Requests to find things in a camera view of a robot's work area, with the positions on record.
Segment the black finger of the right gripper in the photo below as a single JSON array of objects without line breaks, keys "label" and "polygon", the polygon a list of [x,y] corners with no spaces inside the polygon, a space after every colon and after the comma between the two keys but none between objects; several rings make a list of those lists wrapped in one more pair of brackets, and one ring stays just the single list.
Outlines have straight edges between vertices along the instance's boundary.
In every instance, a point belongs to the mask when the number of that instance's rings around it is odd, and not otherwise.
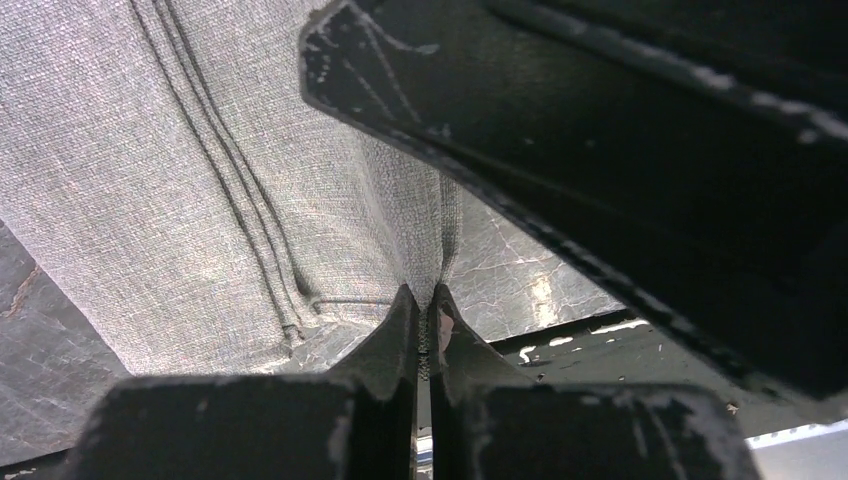
[{"label": "black finger of the right gripper", "polygon": [[733,378],[846,393],[845,2],[332,1],[299,67]]}]

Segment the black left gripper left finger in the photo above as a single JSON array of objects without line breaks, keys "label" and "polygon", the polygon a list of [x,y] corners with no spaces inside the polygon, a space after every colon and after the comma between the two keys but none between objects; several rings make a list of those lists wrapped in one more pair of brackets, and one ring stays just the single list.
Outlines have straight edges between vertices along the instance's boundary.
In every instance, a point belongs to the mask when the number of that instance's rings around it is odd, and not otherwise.
[{"label": "black left gripper left finger", "polygon": [[95,408],[66,479],[411,479],[418,307],[322,373],[133,378]]}]

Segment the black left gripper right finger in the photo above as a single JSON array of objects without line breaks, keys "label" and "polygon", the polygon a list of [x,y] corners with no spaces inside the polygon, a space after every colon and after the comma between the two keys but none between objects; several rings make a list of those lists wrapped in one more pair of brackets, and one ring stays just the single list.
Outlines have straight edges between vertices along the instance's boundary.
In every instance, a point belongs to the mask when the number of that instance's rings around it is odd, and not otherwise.
[{"label": "black left gripper right finger", "polygon": [[756,479],[738,424],[706,389],[542,383],[463,320],[445,285],[429,307],[437,479]]}]

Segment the grey cloth napkin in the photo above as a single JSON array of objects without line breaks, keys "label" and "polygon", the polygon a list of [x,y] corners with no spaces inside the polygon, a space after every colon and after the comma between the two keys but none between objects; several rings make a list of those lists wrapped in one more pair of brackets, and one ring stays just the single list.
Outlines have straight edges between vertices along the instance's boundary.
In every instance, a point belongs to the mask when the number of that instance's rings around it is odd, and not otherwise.
[{"label": "grey cloth napkin", "polygon": [[300,96],[318,7],[2,3],[2,220],[130,373],[325,369],[449,276],[457,185]]}]

